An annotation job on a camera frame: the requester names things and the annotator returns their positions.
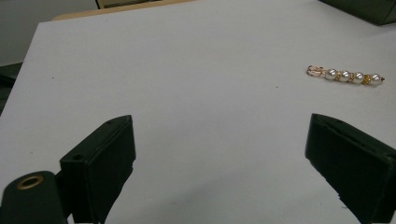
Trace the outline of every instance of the pearl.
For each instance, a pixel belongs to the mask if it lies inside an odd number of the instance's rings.
[[[372,80],[370,82],[371,85],[379,85],[381,82],[382,80],[379,74],[372,74]]]
[[[355,73],[355,76],[353,77],[352,82],[355,84],[361,84],[364,80],[364,74],[363,73]]]
[[[337,71],[335,69],[329,69],[327,70],[325,77],[329,80],[335,80],[337,77]]]
[[[346,82],[350,79],[350,73],[348,71],[342,71],[340,76],[340,81]]]

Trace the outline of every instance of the jewelry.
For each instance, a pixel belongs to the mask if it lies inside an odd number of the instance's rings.
[[[360,72],[351,73],[348,71],[337,71],[335,69],[324,69],[323,67],[308,66],[306,73],[311,77],[324,77],[328,80],[349,82],[363,85],[379,85],[385,79],[379,74],[364,75]]]

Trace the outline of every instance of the brass hole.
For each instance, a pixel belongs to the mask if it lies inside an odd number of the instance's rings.
[[[43,182],[44,177],[42,175],[32,175],[24,178],[18,183],[18,189],[31,189]]]

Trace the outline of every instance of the gold clasp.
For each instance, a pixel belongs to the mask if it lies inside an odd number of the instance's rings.
[[[306,73],[311,77],[323,77],[326,74],[326,69],[314,65],[309,65]]]

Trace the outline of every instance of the black plastic part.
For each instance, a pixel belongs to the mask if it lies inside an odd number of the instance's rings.
[[[305,156],[362,224],[389,223],[396,208],[396,151],[339,119],[311,118]]]
[[[11,182],[0,224],[105,223],[133,170],[132,117],[104,123],[61,159],[62,171],[37,172]]]
[[[105,223],[111,206],[133,170],[131,116],[109,120],[61,159],[59,182],[75,222]]]
[[[66,224],[55,175],[43,171],[24,175],[5,189],[1,224]]]
[[[375,25],[396,22],[395,0],[319,0]]]

